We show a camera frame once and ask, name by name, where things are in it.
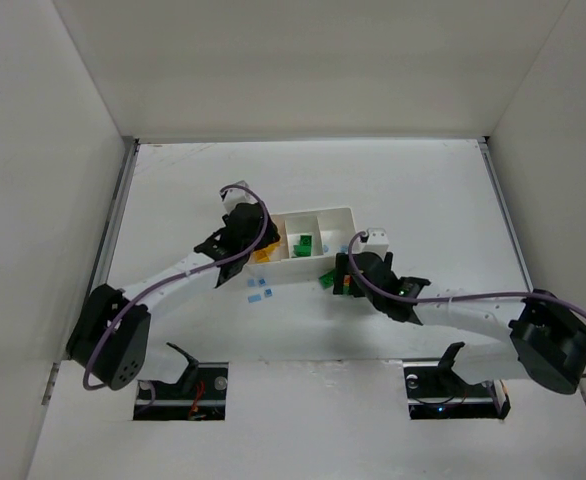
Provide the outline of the orange flower green lego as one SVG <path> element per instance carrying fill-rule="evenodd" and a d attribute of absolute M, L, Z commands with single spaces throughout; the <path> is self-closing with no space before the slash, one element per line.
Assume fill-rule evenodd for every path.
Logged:
<path fill-rule="evenodd" d="M 350 294 L 351 276 L 335 275 L 333 279 L 333 294 L 334 295 L 349 295 Z"/>

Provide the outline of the green yellow lego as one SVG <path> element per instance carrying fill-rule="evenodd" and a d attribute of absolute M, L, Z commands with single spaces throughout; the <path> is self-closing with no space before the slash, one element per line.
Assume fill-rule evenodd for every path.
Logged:
<path fill-rule="evenodd" d="M 280 246 L 280 242 L 275 242 L 267 247 L 255 250 L 252 254 L 255 263 L 267 263 L 270 261 L 270 255 L 273 254 Z"/>

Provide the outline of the green long lego brick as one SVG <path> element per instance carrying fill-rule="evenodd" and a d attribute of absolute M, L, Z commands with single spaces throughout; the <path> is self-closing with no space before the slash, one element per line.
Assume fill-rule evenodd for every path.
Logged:
<path fill-rule="evenodd" d="M 321 275 L 318 278 L 318 281 L 323 289 L 332 288 L 334 285 L 334 278 L 335 278 L 335 270 L 330 270 L 329 272 Z"/>

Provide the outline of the small green lego brick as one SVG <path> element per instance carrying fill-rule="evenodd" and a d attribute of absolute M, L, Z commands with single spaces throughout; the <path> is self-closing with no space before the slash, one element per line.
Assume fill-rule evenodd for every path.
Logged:
<path fill-rule="evenodd" d="M 296 258 L 306 258 L 313 255 L 313 237 L 308 234 L 301 235 L 298 243 L 293 246 L 293 255 Z"/>

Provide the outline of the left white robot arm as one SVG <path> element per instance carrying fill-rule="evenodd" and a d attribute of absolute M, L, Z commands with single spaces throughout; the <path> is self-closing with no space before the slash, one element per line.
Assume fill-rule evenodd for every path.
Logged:
<path fill-rule="evenodd" d="M 265 205 L 241 202 L 223 226 L 173 266 L 137 284 L 96 287 L 66 345 L 84 368 L 83 387 L 120 390 L 135 380 L 177 385 L 189 366 L 174 340 L 153 340 L 152 328 L 191 299 L 241 273 L 253 251 L 278 242 Z"/>

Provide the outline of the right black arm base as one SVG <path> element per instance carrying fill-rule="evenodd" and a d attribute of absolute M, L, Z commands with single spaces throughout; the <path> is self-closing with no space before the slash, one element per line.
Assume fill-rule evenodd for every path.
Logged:
<path fill-rule="evenodd" d="M 511 402 L 502 381 L 468 384 L 452 367 L 463 342 L 450 345 L 440 359 L 403 363 L 411 420 L 505 420 Z"/>

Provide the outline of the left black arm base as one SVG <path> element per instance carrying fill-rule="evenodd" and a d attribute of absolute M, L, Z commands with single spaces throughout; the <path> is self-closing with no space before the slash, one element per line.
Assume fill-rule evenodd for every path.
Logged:
<path fill-rule="evenodd" d="M 224 421 L 229 364 L 200 362 L 174 343 L 167 347 L 186 362 L 174 383 L 139 381 L 134 421 Z"/>

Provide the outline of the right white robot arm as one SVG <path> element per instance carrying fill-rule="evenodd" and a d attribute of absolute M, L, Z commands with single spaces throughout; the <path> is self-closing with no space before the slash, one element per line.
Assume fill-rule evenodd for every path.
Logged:
<path fill-rule="evenodd" d="M 399 323 L 443 326 L 488 337 L 482 345 L 452 342 L 439 366 L 469 385 L 528 378 L 571 395 L 586 368 L 586 325 L 546 291 L 469 300 L 420 277 L 398 277 L 392 256 L 370 251 L 335 257 L 333 292 L 366 298 Z"/>

